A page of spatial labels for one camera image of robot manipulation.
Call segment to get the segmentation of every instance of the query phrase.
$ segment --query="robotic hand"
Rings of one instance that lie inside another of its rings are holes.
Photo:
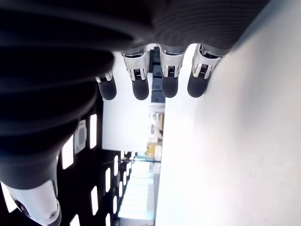
[[[115,97],[112,51],[121,51],[144,100],[147,44],[160,44],[162,91],[174,97],[185,51],[199,43],[187,88],[199,97],[268,1],[0,2],[0,181],[20,211],[43,226],[60,224],[57,157],[95,104],[95,79],[105,99]]]

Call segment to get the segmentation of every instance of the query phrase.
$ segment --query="screw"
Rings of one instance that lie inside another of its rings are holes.
[[[54,218],[54,217],[56,216],[56,213],[57,213],[57,211],[54,211],[54,212],[50,215],[49,219]]]

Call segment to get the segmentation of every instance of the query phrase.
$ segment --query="black rubber fingertip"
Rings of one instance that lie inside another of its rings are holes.
[[[99,87],[100,94],[104,99],[112,100],[115,98],[117,94],[117,90],[116,90],[114,77],[112,77],[111,81],[107,81],[107,80],[101,81],[98,84],[98,87]]]
[[[145,80],[132,81],[133,93],[138,100],[145,100],[149,96],[149,83]]]
[[[204,79],[200,76],[194,77],[191,72],[187,86],[189,95],[194,98],[198,98],[203,95],[206,90],[208,80],[209,79]]]
[[[174,97],[178,92],[178,78],[162,77],[162,92],[167,98]]]

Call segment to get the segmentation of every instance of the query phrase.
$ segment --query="white wall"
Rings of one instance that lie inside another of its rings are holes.
[[[134,97],[130,76],[119,52],[115,53],[113,75],[117,94],[113,100],[103,102],[103,149],[144,153],[151,92],[143,101]],[[151,91],[151,74],[148,74],[148,82]]]
[[[272,1],[198,99],[190,46],[166,101],[156,226],[300,225],[300,21],[301,1]]]

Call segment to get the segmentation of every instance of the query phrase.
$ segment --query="metal bracket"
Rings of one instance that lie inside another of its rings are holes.
[[[160,47],[160,59],[161,67],[164,77],[168,77],[168,73],[174,70],[174,77],[177,78],[180,74],[180,69],[182,68],[183,59],[185,52],[182,53],[171,53],[163,50]]]
[[[105,73],[104,76],[101,77],[101,78],[104,78],[104,77],[106,78],[107,81],[111,81],[112,78],[113,78],[113,71],[112,71],[112,70],[108,71],[108,72]],[[101,83],[101,78],[100,78],[100,77],[95,77],[95,79],[96,79],[96,81],[97,81],[98,83]]]
[[[126,53],[121,53],[121,55],[123,56],[131,80],[135,81],[136,76],[140,76],[142,80],[145,80],[147,77],[148,69],[146,47],[143,51],[134,55],[128,55]]]
[[[207,79],[210,72],[215,68],[221,57],[209,54],[206,50],[202,49],[201,44],[197,44],[192,58],[192,74],[198,77],[200,72],[204,72],[204,79]]]

